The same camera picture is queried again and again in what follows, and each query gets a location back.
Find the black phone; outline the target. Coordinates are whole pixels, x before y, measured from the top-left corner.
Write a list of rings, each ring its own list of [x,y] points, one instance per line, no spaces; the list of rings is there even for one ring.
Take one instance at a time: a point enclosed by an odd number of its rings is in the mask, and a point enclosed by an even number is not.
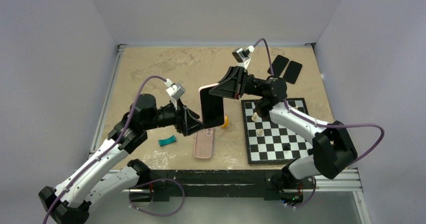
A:
[[[283,75],[284,80],[290,84],[295,84],[302,68],[302,64],[295,61],[290,61]]]
[[[289,59],[282,55],[277,55],[274,61],[272,62],[272,70],[268,68],[267,73],[276,77],[280,77],[285,67],[289,63]]]

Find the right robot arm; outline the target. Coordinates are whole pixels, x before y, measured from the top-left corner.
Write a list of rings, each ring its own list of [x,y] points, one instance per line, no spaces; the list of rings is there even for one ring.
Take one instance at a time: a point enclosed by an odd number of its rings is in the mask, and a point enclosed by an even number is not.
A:
[[[334,179],[358,158],[347,128],[339,121],[332,124],[317,120],[291,107],[287,101],[287,85],[283,78],[256,78],[241,66],[230,67],[209,93],[240,99],[244,94],[258,96],[255,111],[260,117],[295,132],[312,148],[307,157],[298,158],[282,168],[281,180],[295,187],[306,177],[322,175]]]

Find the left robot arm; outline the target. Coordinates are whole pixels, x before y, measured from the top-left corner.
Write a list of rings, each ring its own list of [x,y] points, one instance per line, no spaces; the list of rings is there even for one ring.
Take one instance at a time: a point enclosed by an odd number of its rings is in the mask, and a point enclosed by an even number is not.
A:
[[[130,187],[144,188],[165,177],[157,177],[139,159],[110,177],[105,175],[148,139],[148,130],[174,126],[189,136],[203,129],[199,115],[181,100],[158,108],[151,94],[136,97],[123,119],[108,134],[102,146],[70,177],[56,185],[46,186],[38,194],[46,211],[43,223],[51,217],[56,223],[85,223],[95,206],[110,194]]]

